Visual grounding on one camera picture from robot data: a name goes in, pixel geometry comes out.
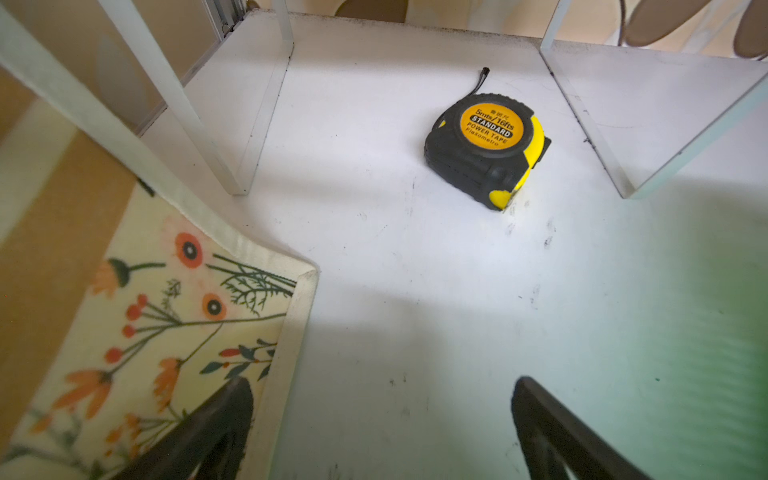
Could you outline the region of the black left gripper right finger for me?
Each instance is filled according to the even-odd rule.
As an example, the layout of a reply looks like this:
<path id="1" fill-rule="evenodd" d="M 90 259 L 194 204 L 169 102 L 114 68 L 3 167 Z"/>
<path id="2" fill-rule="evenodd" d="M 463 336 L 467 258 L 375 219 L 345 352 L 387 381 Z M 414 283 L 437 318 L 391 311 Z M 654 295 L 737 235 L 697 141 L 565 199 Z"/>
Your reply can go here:
<path id="1" fill-rule="evenodd" d="M 540 383 L 520 377 L 511 414 L 532 479 L 646 479 Z"/>

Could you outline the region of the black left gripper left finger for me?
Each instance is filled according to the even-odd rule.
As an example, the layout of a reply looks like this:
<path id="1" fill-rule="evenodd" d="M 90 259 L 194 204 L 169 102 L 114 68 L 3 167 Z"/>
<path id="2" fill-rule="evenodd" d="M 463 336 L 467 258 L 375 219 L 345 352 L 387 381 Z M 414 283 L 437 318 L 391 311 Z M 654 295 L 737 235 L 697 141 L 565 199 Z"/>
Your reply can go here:
<path id="1" fill-rule="evenodd" d="M 245 378 L 230 380 L 117 479 L 234 479 L 254 411 Z"/>

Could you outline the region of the cream floral tote bag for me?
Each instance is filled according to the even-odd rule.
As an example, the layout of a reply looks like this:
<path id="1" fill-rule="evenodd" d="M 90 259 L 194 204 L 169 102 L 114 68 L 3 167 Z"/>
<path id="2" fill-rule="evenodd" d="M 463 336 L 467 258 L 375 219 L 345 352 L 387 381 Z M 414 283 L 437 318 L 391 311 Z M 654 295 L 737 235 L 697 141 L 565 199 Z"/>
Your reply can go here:
<path id="1" fill-rule="evenodd" d="M 299 273 L 231 253 L 137 185 L 1 458 L 5 479 L 109 479 L 225 384 L 260 402 Z"/>

